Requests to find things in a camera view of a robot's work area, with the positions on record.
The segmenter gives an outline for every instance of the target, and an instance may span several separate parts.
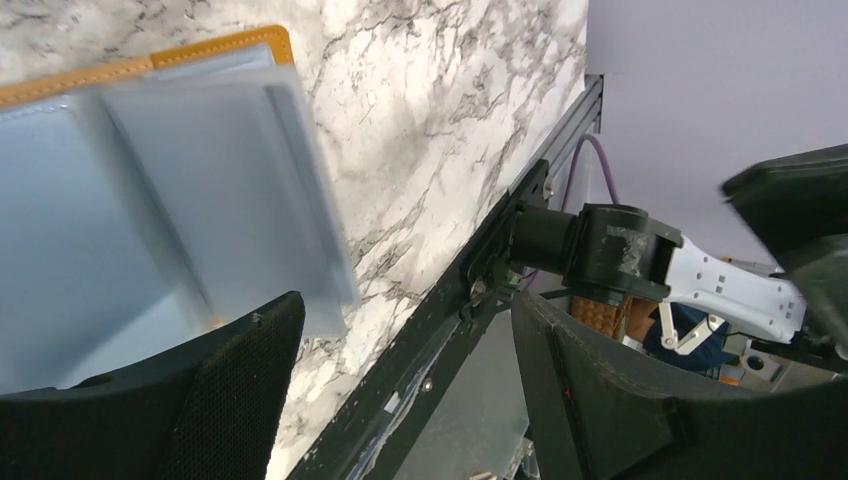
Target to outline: blue fabric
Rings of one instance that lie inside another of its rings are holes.
[[[680,338],[683,338],[690,330],[701,323],[701,320],[707,317],[705,312],[679,303],[671,304],[671,315]],[[657,321],[648,330],[642,346],[652,357],[690,372],[704,372],[736,358],[721,349],[724,343],[723,336],[727,334],[727,330],[730,328],[726,323],[716,330],[718,333],[707,337],[704,343],[698,345],[698,348],[692,353],[678,355],[676,352],[663,348],[660,344],[662,327],[659,322],[659,312],[655,311],[651,317]]]

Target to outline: wall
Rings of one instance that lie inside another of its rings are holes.
[[[592,0],[588,73],[605,75],[600,138],[622,200],[713,254],[769,261],[718,187],[848,143],[847,15],[837,0]]]

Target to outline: black cylinder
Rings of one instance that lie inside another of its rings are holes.
[[[575,218],[567,213],[528,206],[515,220],[510,261],[562,275],[567,261],[566,235]]]

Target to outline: marble surface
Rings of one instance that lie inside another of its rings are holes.
[[[4,0],[0,84],[285,25],[362,303],[299,353],[284,478],[583,87],[587,0]]]

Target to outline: orange trim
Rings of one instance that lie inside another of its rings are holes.
[[[0,87],[0,108],[34,102],[85,85],[137,77],[166,66],[181,65],[261,43],[266,43],[270,47],[274,62],[278,65],[294,64],[289,32],[279,25],[272,25],[144,57]]]

